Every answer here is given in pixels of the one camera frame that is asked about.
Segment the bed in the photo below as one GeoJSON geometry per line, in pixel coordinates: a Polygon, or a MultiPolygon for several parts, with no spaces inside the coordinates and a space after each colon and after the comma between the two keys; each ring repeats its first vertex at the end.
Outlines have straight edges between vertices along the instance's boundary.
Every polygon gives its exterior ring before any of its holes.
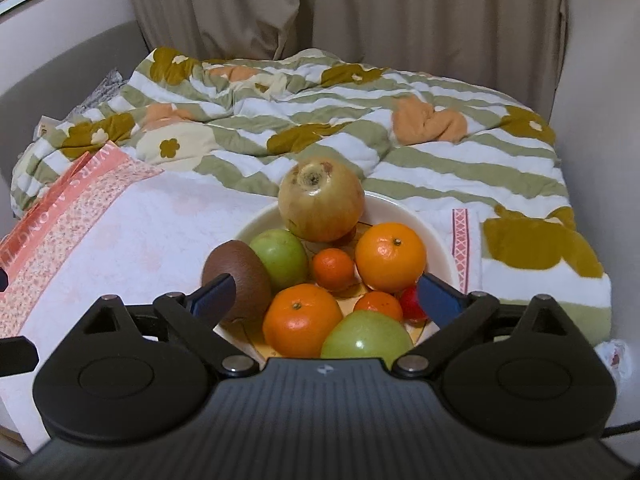
{"type": "MultiPolygon", "coordinates": [[[[417,212],[469,212],[482,289],[511,303],[551,294],[597,345],[609,337],[610,282],[576,231],[554,141],[533,110],[447,77],[346,63],[318,49],[261,61],[158,48],[115,97],[27,147],[12,174],[12,209],[28,214],[105,146],[194,188],[205,182],[264,200],[297,160],[327,156],[365,190],[417,212]]],[[[0,301],[6,306],[7,295],[0,301]]],[[[0,321],[0,336],[21,333],[29,316],[0,321]]],[[[54,340],[69,328],[56,324],[54,340]]],[[[33,401],[8,399],[11,387],[0,386],[7,409],[21,433],[34,435],[33,401]]],[[[42,443],[36,433],[31,447],[42,443]]]]}

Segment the wall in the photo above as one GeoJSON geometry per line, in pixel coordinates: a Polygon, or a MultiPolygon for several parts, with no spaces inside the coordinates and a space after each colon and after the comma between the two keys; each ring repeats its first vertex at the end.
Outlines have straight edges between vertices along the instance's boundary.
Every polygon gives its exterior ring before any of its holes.
{"type": "Polygon", "coordinates": [[[640,0],[568,3],[551,125],[578,227],[612,279],[613,335],[639,369],[610,420],[621,424],[640,418],[640,0]]]}
{"type": "MultiPolygon", "coordinates": [[[[130,0],[31,0],[0,16],[0,94],[76,44],[134,19],[130,0]]],[[[9,204],[0,178],[0,237],[14,224],[9,204]]],[[[10,427],[2,408],[0,424],[10,427]]]]}

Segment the white bowl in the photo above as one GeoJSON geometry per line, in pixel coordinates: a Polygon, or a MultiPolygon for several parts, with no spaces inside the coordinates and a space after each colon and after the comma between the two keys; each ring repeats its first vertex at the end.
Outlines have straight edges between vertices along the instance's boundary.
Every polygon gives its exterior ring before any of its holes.
{"type": "MultiPolygon", "coordinates": [[[[366,191],[364,214],[360,221],[371,225],[398,222],[413,229],[427,249],[428,271],[443,282],[458,288],[458,272],[450,248],[445,245],[438,232],[418,214],[386,196],[366,191]]],[[[240,229],[236,240],[248,244],[263,231],[284,228],[278,203],[274,202],[258,211],[254,219],[240,229]]]]}
{"type": "MultiPolygon", "coordinates": [[[[365,192],[365,208],[360,222],[370,225],[382,222],[399,222],[409,226],[420,237],[427,249],[427,270],[444,282],[449,283],[449,285],[458,288],[458,273],[450,247],[444,243],[438,232],[428,222],[420,218],[418,214],[390,198],[365,192]]],[[[273,203],[258,211],[254,219],[240,229],[235,238],[248,244],[263,231],[284,228],[278,204],[273,203]]],[[[327,247],[327,244],[311,244],[309,242],[304,242],[304,245],[310,255],[327,247]]],[[[353,251],[353,242],[344,249],[347,252],[353,251]]],[[[356,288],[358,287],[360,287],[359,292],[355,291],[353,294],[347,294],[343,298],[337,298],[340,309],[345,316],[353,310],[353,305],[360,297],[359,295],[364,294],[366,291],[363,285],[357,285],[356,288]]],[[[413,327],[410,324],[405,324],[405,328],[415,344],[421,343],[438,330],[432,322],[423,327],[413,327]]],[[[218,325],[214,330],[247,355],[253,357],[260,363],[260,367],[264,366],[268,357],[277,356],[273,349],[264,343],[262,327],[259,324],[255,326],[236,324],[226,328],[218,325]]]]}

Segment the floral pattern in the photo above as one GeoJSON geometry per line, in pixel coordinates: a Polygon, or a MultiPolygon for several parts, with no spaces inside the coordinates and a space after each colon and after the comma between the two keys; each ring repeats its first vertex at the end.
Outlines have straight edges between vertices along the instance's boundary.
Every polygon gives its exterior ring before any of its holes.
{"type": "Polygon", "coordinates": [[[364,83],[371,83],[372,81],[380,79],[385,70],[385,68],[371,68],[370,70],[364,70],[362,65],[357,63],[339,64],[322,72],[320,85],[324,87],[346,83],[363,85],[364,83]]]}
{"type": "Polygon", "coordinates": [[[160,156],[162,158],[174,158],[179,149],[178,139],[163,140],[160,143],[160,156]]]}
{"type": "Polygon", "coordinates": [[[185,79],[189,79],[196,65],[200,65],[197,59],[183,56],[174,48],[162,46],[153,52],[154,62],[151,65],[149,75],[152,81],[168,85],[179,85],[185,79]]]}
{"type": "Polygon", "coordinates": [[[95,153],[107,143],[121,143],[129,139],[136,121],[129,113],[113,115],[95,123],[84,122],[69,128],[69,136],[62,142],[60,152],[69,160],[84,153],[95,153]]]}
{"type": "Polygon", "coordinates": [[[484,222],[492,258],[516,269],[545,270],[561,260],[583,278],[600,278],[604,270],[587,241],[575,231],[574,212],[564,206],[546,218],[529,218],[499,205],[500,218],[484,222]]]}
{"type": "Polygon", "coordinates": [[[275,134],[267,141],[267,150],[271,155],[283,153],[299,153],[314,142],[339,132],[347,123],[334,124],[300,124],[279,134],[275,134]]]}
{"type": "Polygon", "coordinates": [[[555,145],[556,133],[537,113],[511,105],[505,108],[508,114],[500,121],[499,128],[515,137],[528,137],[546,142],[550,146],[555,145]]]}

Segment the beige curtain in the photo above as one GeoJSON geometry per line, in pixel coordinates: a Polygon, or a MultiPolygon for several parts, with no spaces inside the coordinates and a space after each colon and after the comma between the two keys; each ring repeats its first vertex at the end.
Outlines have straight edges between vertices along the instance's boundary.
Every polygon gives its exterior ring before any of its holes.
{"type": "Polygon", "coordinates": [[[317,47],[349,62],[505,92],[549,117],[564,0],[133,0],[151,47],[279,59],[317,47]]]}

